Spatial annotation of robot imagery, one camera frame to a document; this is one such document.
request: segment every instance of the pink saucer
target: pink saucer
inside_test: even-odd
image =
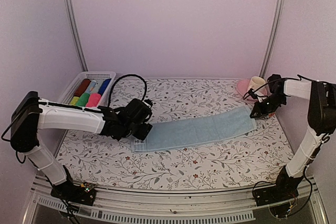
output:
[[[245,80],[238,81],[236,88],[237,88],[238,93],[242,97],[244,97],[244,94],[247,92],[247,88],[248,88],[249,83],[250,83],[250,79],[245,79]],[[267,90],[264,89],[261,93],[263,95],[267,95]],[[246,98],[246,100],[248,100],[248,101],[256,101],[251,96],[249,96],[248,98]]]

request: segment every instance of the wall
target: wall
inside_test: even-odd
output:
[[[0,132],[30,90],[56,100],[80,72],[64,0],[0,0]],[[55,132],[48,146],[58,140]],[[0,142],[0,223],[20,223],[35,169],[20,165],[9,143]]]
[[[268,76],[301,74],[336,83],[335,0],[285,0]],[[296,150],[304,137],[308,101],[288,98],[278,116]],[[330,223],[336,223],[336,137],[332,136],[312,165]]]
[[[90,70],[258,75],[276,0],[73,0]]]

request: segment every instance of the mug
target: mug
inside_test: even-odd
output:
[[[249,91],[250,89],[257,90],[264,84],[266,84],[266,81],[263,78],[259,76],[253,76],[250,80],[250,83],[248,84],[247,91]],[[265,87],[263,87],[259,91],[263,93],[265,91]]]

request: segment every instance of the floral tablecloth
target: floral tablecloth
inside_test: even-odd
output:
[[[154,102],[151,123],[223,113],[244,103],[236,80],[148,80]],[[143,83],[120,81],[112,107],[140,98]],[[133,154],[121,141],[68,131],[57,159],[75,180],[99,185],[161,190],[195,190],[273,182],[293,156],[275,115],[257,119],[257,130],[229,141],[159,152]]]

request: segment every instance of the white plastic basket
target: white plastic basket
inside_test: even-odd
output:
[[[69,104],[74,97],[74,92],[77,90],[79,85],[81,84],[82,80],[89,79],[91,81],[93,80],[99,80],[99,79],[109,79],[111,78],[111,81],[109,85],[107,86],[104,94],[101,96],[101,99],[97,106],[106,106],[107,100],[109,98],[109,91],[111,89],[111,86],[113,84],[113,80],[115,78],[116,73],[112,71],[88,71],[88,72],[82,72],[79,73],[76,78],[72,81],[72,83],[67,87],[67,89],[64,91],[64,93],[60,96],[58,99],[59,103],[63,104]]]

